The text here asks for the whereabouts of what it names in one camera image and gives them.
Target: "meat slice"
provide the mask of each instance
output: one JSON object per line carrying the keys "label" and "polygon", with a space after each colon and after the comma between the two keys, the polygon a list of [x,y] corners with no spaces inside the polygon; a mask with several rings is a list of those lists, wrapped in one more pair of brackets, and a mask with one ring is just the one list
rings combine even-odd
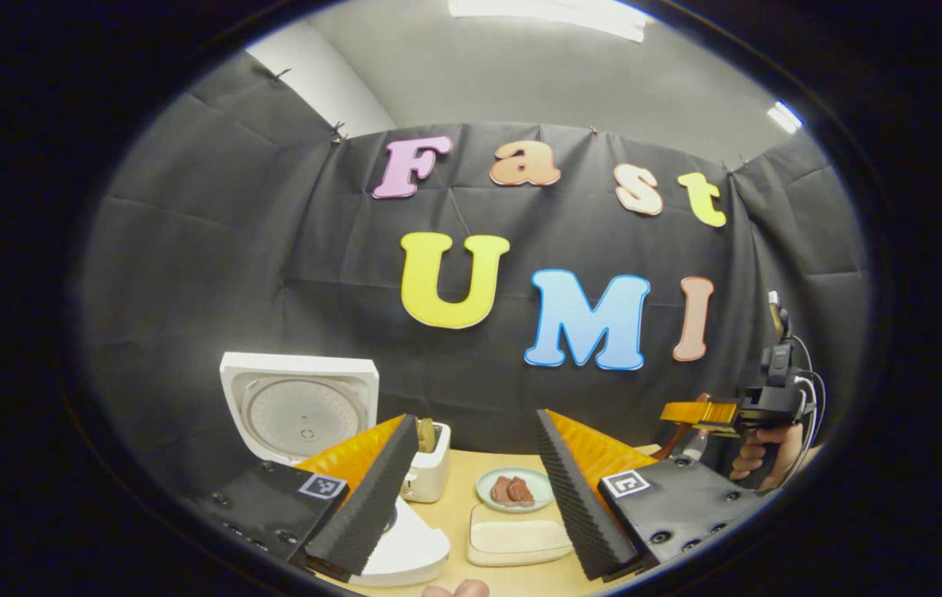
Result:
{"label": "meat slice", "polygon": [[524,481],[521,477],[513,477],[512,482],[508,484],[508,497],[517,506],[534,506],[534,494],[527,487],[527,481]]}
{"label": "meat slice", "polygon": [[512,499],[508,498],[508,484],[512,483],[512,480],[507,477],[498,477],[497,482],[493,484],[493,488],[489,490],[489,496],[493,498],[494,502],[497,503],[510,503]]}

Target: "yellow letter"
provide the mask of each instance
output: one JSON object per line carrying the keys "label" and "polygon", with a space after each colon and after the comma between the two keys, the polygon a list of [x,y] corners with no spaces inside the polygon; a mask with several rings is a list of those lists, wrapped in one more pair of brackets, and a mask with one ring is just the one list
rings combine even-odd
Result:
{"label": "yellow letter", "polygon": [[649,216],[663,211],[663,197],[653,188],[659,186],[659,182],[645,167],[620,163],[614,167],[614,180],[622,185],[614,189],[622,207]]}
{"label": "yellow letter", "polygon": [[694,362],[707,354],[703,333],[707,332],[707,300],[714,294],[714,284],[706,277],[687,277],[681,280],[684,292],[684,328],[681,342],[673,348],[673,360]]}
{"label": "yellow letter", "polygon": [[677,177],[677,182],[687,187],[688,203],[692,204],[692,212],[700,222],[714,227],[726,225],[726,215],[720,211],[714,211],[714,205],[711,203],[711,197],[721,197],[718,187],[707,182],[707,179],[699,172]]}
{"label": "yellow letter", "polygon": [[461,303],[447,303],[438,298],[438,271],[441,254],[449,250],[453,239],[438,233],[410,233],[401,239],[405,250],[405,269],[401,277],[401,302],[415,319],[434,328],[471,328],[493,309],[497,294],[497,269],[501,255],[508,252],[508,241],[498,235],[471,235],[464,246],[474,255],[471,262],[471,289]]}
{"label": "yellow letter", "polygon": [[498,185],[551,185],[559,180],[559,170],[551,161],[551,148],[541,141],[514,141],[497,150],[501,162],[489,169],[489,177]]}

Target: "black foam pad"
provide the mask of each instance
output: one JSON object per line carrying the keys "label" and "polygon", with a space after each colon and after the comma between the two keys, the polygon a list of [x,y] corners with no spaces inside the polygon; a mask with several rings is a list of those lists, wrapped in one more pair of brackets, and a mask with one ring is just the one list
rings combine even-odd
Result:
{"label": "black foam pad", "polygon": [[394,502],[419,449],[415,417],[404,415],[376,462],[341,510],[305,547],[307,566],[345,582],[360,575],[394,512]]}
{"label": "black foam pad", "polygon": [[638,559],[638,552],[581,476],[551,417],[544,410],[537,415],[538,453],[585,577],[594,580],[624,573]]}

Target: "ceiling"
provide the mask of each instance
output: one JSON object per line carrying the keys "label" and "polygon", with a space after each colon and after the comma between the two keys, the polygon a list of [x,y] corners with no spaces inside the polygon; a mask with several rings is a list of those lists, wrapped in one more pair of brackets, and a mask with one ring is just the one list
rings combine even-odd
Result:
{"label": "ceiling", "polygon": [[730,165],[787,137],[775,99],[650,22],[643,44],[565,23],[449,15],[447,0],[352,0],[308,19],[398,126],[595,126]]}

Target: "foam letter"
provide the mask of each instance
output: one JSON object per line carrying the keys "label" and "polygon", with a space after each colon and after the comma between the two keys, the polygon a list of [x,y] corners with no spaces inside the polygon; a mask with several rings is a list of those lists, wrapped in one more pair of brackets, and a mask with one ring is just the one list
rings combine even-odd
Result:
{"label": "foam letter", "polygon": [[474,254],[471,262],[471,290],[461,303],[438,298],[438,269],[441,254],[453,239],[438,233],[410,233],[401,239],[405,269],[401,277],[401,302],[415,321],[434,328],[471,328],[493,309],[497,294],[497,269],[501,255],[511,245],[498,235],[469,235],[464,246]]}
{"label": "foam letter", "polygon": [[620,163],[614,167],[614,180],[620,185],[615,187],[614,194],[619,196],[622,207],[649,216],[663,211],[663,197],[653,188],[659,186],[659,182],[645,167]]}
{"label": "foam letter", "polygon": [[[415,175],[422,181],[434,169],[434,152],[448,153],[451,148],[453,140],[449,137],[391,141],[386,146],[386,150],[391,152],[391,158],[386,163],[383,182],[371,192],[371,196],[376,199],[413,196],[419,187],[410,182],[411,171],[415,170]],[[415,155],[419,150],[423,150],[423,153]]]}
{"label": "foam letter", "polygon": [[559,180],[559,170],[551,161],[551,148],[541,141],[514,141],[497,150],[501,162],[489,169],[498,185],[551,185]]}
{"label": "foam letter", "polygon": [[673,348],[673,360],[694,362],[707,354],[703,335],[707,332],[707,301],[714,294],[714,284],[706,277],[687,277],[681,280],[684,292],[684,328],[681,342]]}
{"label": "foam letter", "polygon": [[718,187],[707,182],[707,179],[699,172],[677,177],[677,182],[687,187],[688,203],[692,204],[692,212],[700,222],[714,227],[726,225],[726,215],[720,211],[714,211],[714,205],[711,203],[711,197],[721,197]]}
{"label": "foam letter", "polygon": [[566,343],[578,366],[584,366],[593,349],[607,333],[604,350],[596,356],[600,369],[641,369],[641,307],[652,286],[641,277],[615,276],[604,296],[589,306],[581,284],[565,269],[541,269],[531,278],[541,289],[541,318],[534,347],[524,359],[536,366],[560,366],[566,355],[559,348],[559,335],[566,334]]}

